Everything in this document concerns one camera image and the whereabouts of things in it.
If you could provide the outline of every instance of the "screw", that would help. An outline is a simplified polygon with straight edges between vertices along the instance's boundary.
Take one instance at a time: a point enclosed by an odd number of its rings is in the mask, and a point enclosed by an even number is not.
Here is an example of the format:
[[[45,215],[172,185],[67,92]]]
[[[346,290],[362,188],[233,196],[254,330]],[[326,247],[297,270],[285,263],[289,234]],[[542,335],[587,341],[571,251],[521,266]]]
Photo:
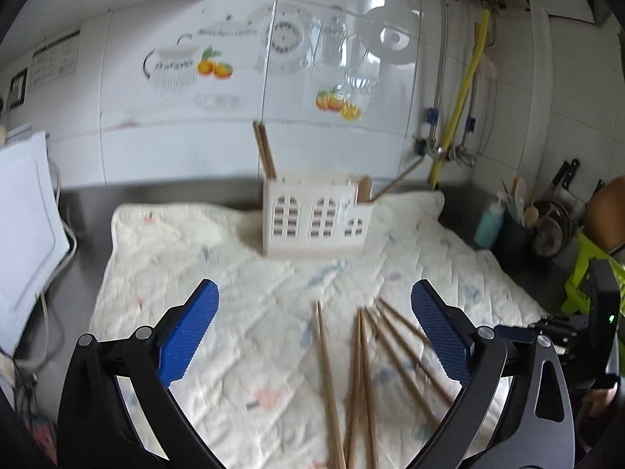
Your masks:
[[[486,340],[492,340],[493,338],[495,338],[495,332],[492,328],[489,328],[488,326],[480,326],[477,329],[477,334],[481,338],[484,338]]]
[[[149,326],[142,326],[134,332],[134,335],[139,340],[145,340],[146,338],[149,338],[150,335],[152,335],[152,328],[150,328]]]
[[[549,337],[547,337],[546,335],[539,335],[537,337],[537,340],[538,340],[538,343],[543,347],[551,346],[551,340],[549,340]]]
[[[89,344],[91,344],[92,340],[93,337],[88,333],[85,333],[84,335],[80,335],[80,338],[78,339],[78,345],[82,347],[88,346]]]

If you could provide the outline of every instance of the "white appliance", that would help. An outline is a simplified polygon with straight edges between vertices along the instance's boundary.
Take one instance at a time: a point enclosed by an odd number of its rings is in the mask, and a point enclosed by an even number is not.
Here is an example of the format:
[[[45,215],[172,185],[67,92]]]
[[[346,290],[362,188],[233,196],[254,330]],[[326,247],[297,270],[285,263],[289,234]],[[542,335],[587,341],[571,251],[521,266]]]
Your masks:
[[[46,136],[0,149],[0,347],[13,355],[46,281],[70,248],[54,199]]]

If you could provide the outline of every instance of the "soap bottle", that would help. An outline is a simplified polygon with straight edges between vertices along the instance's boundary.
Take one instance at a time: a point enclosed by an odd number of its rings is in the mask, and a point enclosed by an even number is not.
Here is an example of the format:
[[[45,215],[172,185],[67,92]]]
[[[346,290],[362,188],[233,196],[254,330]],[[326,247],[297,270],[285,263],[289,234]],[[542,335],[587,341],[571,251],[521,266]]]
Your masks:
[[[479,221],[475,236],[473,236],[473,241],[478,247],[489,249],[495,243],[504,223],[506,203],[507,195],[504,192],[499,192],[497,199],[493,200],[488,210],[482,214],[482,219]]]

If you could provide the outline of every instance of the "quilted mat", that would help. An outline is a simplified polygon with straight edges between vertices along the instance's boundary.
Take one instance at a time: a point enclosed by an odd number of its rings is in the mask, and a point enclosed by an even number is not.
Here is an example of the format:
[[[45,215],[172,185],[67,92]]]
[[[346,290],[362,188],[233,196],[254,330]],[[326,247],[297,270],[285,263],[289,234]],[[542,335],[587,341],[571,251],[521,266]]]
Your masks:
[[[91,332],[104,341],[126,338],[142,324],[154,326],[209,278],[220,288],[220,309],[185,377],[170,387],[189,421],[228,468],[331,467],[317,300],[323,305],[343,434],[359,307],[372,306],[381,296],[414,319],[410,291],[427,278],[475,325],[524,326],[544,314],[490,252],[474,252],[438,223],[443,202],[440,192],[384,196],[374,208],[362,254],[348,260],[263,257],[259,211],[207,204],[120,206],[112,218],[113,252]],[[402,333],[423,365],[455,395],[459,384],[447,378],[432,349],[409,331]],[[404,468],[431,430],[384,347],[368,335],[379,466]],[[434,416],[442,419],[444,400],[399,354]],[[146,448],[162,454],[129,380],[120,380]],[[502,379],[471,452],[486,446],[507,388]],[[365,467],[364,430],[361,421],[357,467]]]

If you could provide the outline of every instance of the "wooden chopstick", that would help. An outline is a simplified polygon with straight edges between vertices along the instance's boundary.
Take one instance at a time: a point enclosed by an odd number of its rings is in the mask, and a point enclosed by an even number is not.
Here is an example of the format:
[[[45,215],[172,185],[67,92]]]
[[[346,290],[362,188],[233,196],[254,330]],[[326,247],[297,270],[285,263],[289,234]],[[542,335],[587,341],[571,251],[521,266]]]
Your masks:
[[[414,164],[408,169],[406,169],[402,174],[400,174],[393,182],[389,185],[385,186],[382,190],[380,190],[376,195],[371,198],[371,202],[378,200],[380,197],[386,194],[386,192],[390,191],[393,187],[395,187],[400,181],[402,181],[406,176],[408,176],[411,172],[413,172],[419,165],[425,160],[425,157],[421,157],[414,161]]]
[[[397,331],[397,328],[393,326],[391,320],[386,316],[383,310],[380,310],[380,317],[384,320],[386,326],[388,327],[393,337],[395,337],[395,340],[398,342],[398,344],[402,347],[402,349],[405,350],[405,352],[407,352],[408,356],[410,356],[410,359],[412,359],[415,366],[423,370],[424,374],[432,382],[432,385],[436,389],[436,391],[438,391],[438,393],[445,399],[447,405],[451,406],[454,401],[453,397],[448,393],[447,390],[445,390],[445,388],[440,385],[440,383],[434,378],[434,376],[430,374],[427,368],[423,366],[420,357],[417,356],[417,353],[413,351],[412,347],[410,347],[410,344],[405,340],[405,338],[401,336],[399,331]]]
[[[330,368],[330,357],[327,353],[326,334],[323,328],[323,316],[321,316],[321,302],[317,302],[317,316],[319,320],[319,335],[321,341],[321,362],[323,384],[326,394],[326,406],[330,420],[330,437],[332,439],[332,450],[336,459],[337,469],[346,469],[345,453],[341,442],[341,429],[339,427],[339,415],[336,411],[336,399],[334,397],[334,385],[332,383],[332,369]]]
[[[360,345],[362,349],[362,378],[364,380],[364,396],[367,403],[367,418],[369,427],[369,450],[371,468],[377,469],[377,434],[376,434],[376,411],[373,402],[373,390],[371,390],[371,366],[369,362],[369,346],[367,344],[367,332],[364,326],[363,311],[358,311],[360,324]]]
[[[354,326],[354,353],[352,356],[352,390],[349,405],[349,424],[348,433],[345,436],[345,459],[348,469],[353,469],[355,463],[355,426],[358,423],[362,372],[363,351],[360,342],[360,317],[356,316]]]
[[[256,138],[256,146],[258,146],[258,155],[261,158],[262,170],[265,173],[265,177],[269,178],[270,174],[267,166],[267,157],[265,156],[265,150],[263,148],[263,138],[261,137],[260,124],[261,123],[259,121],[254,121],[252,126],[254,127],[254,137]]]
[[[408,319],[406,319],[404,316],[402,316],[397,310],[395,310],[391,305],[389,305],[389,303],[386,302],[382,297],[378,296],[377,300],[383,306],[385,306],[396,318],[398,318],[399,321],[403,322],[405,324],[405,326],[411,332],[413,332],[415,335],[417,335],[417,337],[419,337],[421,340],[423,340],[423,343],[426,344],[426,346],[431,346],[429,339],[426,337],[426,335],[419,328],[417,328],[414,324],[412,324],[410,321],[408,321]]]
[[[267,130],[263,122],[254,121],[254,136],[258,146],[258,152],[261,156],[262,168],[265,176],[270,180],[277,178],[276,166],[274,165],[273,156],[271,155],[270,142],[267,139]]]
[[[378,340],[382,343],[382,345],[384,346],[384,349],[386,349],[386,351],[389,353],[389,356],[393,360],[393,363],[395,363],[395,366],[397,368],[397,371],[399,372],[399,375],[402,377],[402,379],[404,379],[404,382],[408,388],[408,391],[410,391],[410,394],[415,399],[417,404],[421,407],[421,409],[423,409],[423,412],[425,413],[426,418],[427,418],[427,422],[430,424],[432,429],[435,430],[438,427],[438,421],[436,420],[436,418],[434,418],[432,411],[430,411],[429,406],[427,405],[426,401],[421,395],[421,391],[419,391],[419,388],[417,388],[417,385],[410,378],[410,375],[408,375],[408,372],[404,368],[404,365],[401,363],[399,356],[397,355],[397,353],[395,353],[395,351],[393,351],[393,347],[391,346],[391,343],[388,341],[388,338],[386,338],[386,335],[384,335],[384,332],[379,327],[376,320],[373,318],[373,315],[371,315],[371,312],[369,312],[369,310],[367,309],[365,309],[364,312],[367,318],[369,319],[369,322],[371,323],[373,330],[376,332],[378,336]]]

